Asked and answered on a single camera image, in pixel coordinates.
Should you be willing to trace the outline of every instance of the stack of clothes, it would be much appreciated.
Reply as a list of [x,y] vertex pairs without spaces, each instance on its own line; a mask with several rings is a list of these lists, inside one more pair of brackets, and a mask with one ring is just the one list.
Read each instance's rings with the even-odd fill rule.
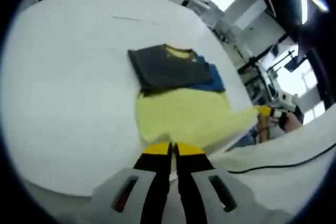
[[141,139],[201,148],[231,141],[256,113],[234,113],[215,65],[193,50],[168,45],[128,51],[141,84],[135,105]]
[[158,94],[177,88],[224,91],[217,68],[193,50],[159,45],[128,55],[145,95]]

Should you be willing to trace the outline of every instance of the laboratory room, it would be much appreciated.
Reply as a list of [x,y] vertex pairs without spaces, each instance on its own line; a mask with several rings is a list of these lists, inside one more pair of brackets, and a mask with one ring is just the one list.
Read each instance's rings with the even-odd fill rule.
[[18,202],[25,220],[73,224],[308,223],[331,208],[335,0],[10,1],[10,222]]

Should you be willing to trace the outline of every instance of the black cable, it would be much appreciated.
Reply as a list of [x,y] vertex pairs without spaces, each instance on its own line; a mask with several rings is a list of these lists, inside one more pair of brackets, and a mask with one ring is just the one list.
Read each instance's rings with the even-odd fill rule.
[[297,166],[309,163],[310,161],[313,161],[314,159],[322,156],[323,154],[325,154],[328,151],[330,151],[331,149],[333,149],[335,146],[336,146],[336,143],[334,143],[333,145],[331,145],[329,148],[327,148],[323,152],[315,155],[314,157],[311,157],[310,159],[307,159],[305,161],[302,161],[302,162],[296,163],[296,164],[290,164],[290,165],[266,165],[266,166],[259,166],[259,167],[254,167],[254,168],[250,168],[250,169],[247,169],[247,170],[240,170],[240,171],[228,170],[228,172],[232,173],[232,174],[243,174],[243,173],[251,172],[253,170],[261,170],[261,169],[269,169],[269,168],[291,168],[291,167],[297,167]]

